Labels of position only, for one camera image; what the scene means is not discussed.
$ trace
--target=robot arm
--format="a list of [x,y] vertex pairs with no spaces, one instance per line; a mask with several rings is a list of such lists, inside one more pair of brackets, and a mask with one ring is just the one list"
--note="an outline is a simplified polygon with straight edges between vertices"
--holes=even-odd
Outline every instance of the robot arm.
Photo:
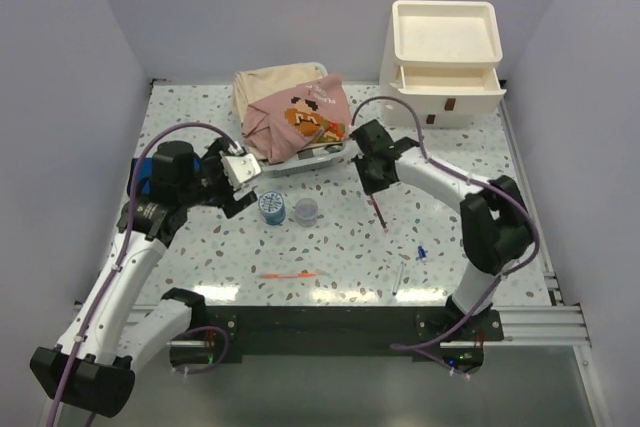
[[[253,191],[237,199],[237,191],[261,172],[255,157],[234,152],[218,139],[198,158],[193,147],[181,141],[158,146],[151,159],[151,175],[131,189],[148,194],[135,203],[133,230],[126,257],[116,265],[127,226],[129,204],[122,209],[111,251],[87,301],[53,349],[39,347],[30,367],[50,398],[54,398],[74,344],[80,341],[62,401],[106,417],[116,415],[131,394],[135,375],[178,334],[206,325],[204,298],[172,289],[158,307],[123,335],[129,312],[151,269],[171,245],[194,205],[220,207],[233,217],[257,200]],[[105,281],[114,276],[104,294]],[[99,303],[84,338],[78,328],[96,298]]]
[[[435,164],[441,164],[469,179],[470,174],[459,167],[433,157],[427,162],[418,142],[403,138],[394,142],[384,128],[374,120],[352,132],[362,155],[354,158],[360,181],[367,195],[385,190],[396,182],[417,187],[448,205],[461,216],[462,241],[469,259],[462,280],[446,303],[448,318],[443,329],[467,314],[495,277],[521,257],[533,237],[526,219],[495,193],[449,175]],[[474,176],[492,184],[524,206],[515,181],[507,176],[496,180]],[[491,305],[487,297],[474,315]]]

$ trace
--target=clear plastic cup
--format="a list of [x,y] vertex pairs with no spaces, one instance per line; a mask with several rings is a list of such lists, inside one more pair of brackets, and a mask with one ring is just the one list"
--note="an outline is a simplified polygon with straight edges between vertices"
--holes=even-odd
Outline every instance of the clear plastic cup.
[[296,221],[303,227],[312,227],[318,220],[318,203],[313,199],[300,199],[294,211]]

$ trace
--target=drawer handle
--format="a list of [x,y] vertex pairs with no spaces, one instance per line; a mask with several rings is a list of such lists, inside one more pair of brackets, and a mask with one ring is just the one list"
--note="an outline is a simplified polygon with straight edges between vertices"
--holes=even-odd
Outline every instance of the drawer handle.
[[456,99],[451,98],[451,99],[447,99],[447,101],[444,104],[444,110],[446,112],[451,112],[453,110],[453,108],[456,105]]

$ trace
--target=beige cloth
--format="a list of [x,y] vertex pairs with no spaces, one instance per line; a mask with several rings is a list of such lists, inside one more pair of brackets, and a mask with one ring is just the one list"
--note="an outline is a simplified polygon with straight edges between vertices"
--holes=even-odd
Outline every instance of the beige cloth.
[[[291,64],[267,67],[259,70],[236,72],[233,80],[233,111],[244,122],[249,104],[264,99],[281,90],[290,89],[303,82],[318,80],[324,73],[315,64]],[[305,148],[325,147],[327,144],[309,144]],[[255,147],[251,153],[260,160],[266,159]]]

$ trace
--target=marker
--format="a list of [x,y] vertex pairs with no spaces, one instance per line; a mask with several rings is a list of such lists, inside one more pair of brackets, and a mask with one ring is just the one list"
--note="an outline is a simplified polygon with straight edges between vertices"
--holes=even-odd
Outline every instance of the marker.
[[402,281],[403,271],[404,271],[404,262],[400,264],[400,268],[398,269],[398,275],[396,276],[396,281],[393,283],[393,290],[391,291],[392,295],[396,295],[398,293],[398,289],[400,288],[400,282]]
[[376,199],[373,198],[373,194],[370,195],[369,198],[371,199],[371,203],[373,204],[373,208],[376,211],[376,215],[378,216],[378,219],[380,219],[380,224],[382,225],[382,229],[386,234],[387,232],[389,232],[389,229],[387,229],[387,223],[382,218],[382,212],[380,212],[380,207],[378,207],[378,203],[376,202]]
[[262,279],[297,279],[303,277],[315,277],[316,274],[313,272],[298,272],[292,274],[261,274],[260,278]]

